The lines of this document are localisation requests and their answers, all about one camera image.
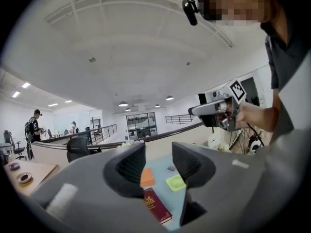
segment wire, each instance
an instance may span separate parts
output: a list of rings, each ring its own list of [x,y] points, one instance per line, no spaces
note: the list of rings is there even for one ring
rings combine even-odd
[[[252,131],[254,131],[255,135],[258,137],[258,140],[261,142],[262,146],[264,147],[264,143],[262,142],[262,139],[257,133],[257,131],[252,126],[250,126],[249,123],[247,125],[252,129]]]

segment orange block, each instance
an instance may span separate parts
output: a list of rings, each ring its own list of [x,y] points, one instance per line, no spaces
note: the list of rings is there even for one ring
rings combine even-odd
[[[141,173],[140,187],[152,186],[155,184],[156,183],[151,168],[144,169]]]

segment red passport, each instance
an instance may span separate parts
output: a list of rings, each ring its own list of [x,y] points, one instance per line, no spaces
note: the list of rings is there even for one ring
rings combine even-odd
[[[144,190],[144,200],[148,209],[160,223],[166,223],[172,218],[172,214],[166,209],[152,188]]]

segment window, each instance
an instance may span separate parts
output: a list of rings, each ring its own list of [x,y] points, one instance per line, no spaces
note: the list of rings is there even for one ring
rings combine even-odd
[[[156,116],[154,112],[126,116],[130,140],[138,140],[157,135]]]

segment gray robot arm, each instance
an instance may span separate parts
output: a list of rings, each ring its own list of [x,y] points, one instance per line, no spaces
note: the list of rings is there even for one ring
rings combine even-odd
[[[238,80],[225,85],[216,100],[192,107],[188,110],[190,115],[199,116],[206,127],[220,127],[227,131],[235,131],[235,117],[239,112],[239,104],[244,100],[246,92]],[[227,104],[231,104],[232,112],[226,112]]]

